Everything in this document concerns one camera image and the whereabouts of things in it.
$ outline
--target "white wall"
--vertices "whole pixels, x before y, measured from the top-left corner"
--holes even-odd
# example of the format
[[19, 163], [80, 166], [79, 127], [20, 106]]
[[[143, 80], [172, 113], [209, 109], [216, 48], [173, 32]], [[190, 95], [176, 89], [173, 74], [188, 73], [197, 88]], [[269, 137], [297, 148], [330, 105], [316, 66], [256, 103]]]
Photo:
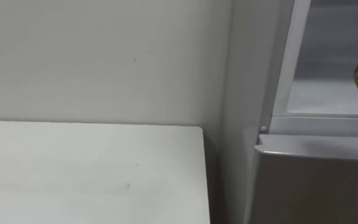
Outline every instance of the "white wall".
[[0, 0], [0, 119], [220, 135], [230, 1]]

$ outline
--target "table top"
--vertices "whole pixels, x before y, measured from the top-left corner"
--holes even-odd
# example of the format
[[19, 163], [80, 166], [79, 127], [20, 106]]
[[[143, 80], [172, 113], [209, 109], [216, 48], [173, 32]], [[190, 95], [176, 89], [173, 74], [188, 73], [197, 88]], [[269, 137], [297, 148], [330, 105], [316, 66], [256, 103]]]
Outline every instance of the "table top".
[[209, 223], [197, 127], [0, 121], [0, 224]]

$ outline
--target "refrigerator door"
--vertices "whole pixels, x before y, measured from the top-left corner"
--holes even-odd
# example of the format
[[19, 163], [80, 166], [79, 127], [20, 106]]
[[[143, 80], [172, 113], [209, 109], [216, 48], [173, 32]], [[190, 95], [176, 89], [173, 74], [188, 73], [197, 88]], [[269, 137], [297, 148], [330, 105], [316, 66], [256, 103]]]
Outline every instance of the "refrigerator door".
[[248, 223], [358, 223], [358, 138], [261, 135]]

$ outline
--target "white table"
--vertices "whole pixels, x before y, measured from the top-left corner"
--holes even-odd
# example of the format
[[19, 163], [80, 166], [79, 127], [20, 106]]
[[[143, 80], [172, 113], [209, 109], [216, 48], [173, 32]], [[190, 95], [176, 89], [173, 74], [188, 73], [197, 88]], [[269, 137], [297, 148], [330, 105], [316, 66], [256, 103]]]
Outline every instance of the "white table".
[[0, 121], [0, 224], [207, 224], [196, 127]]

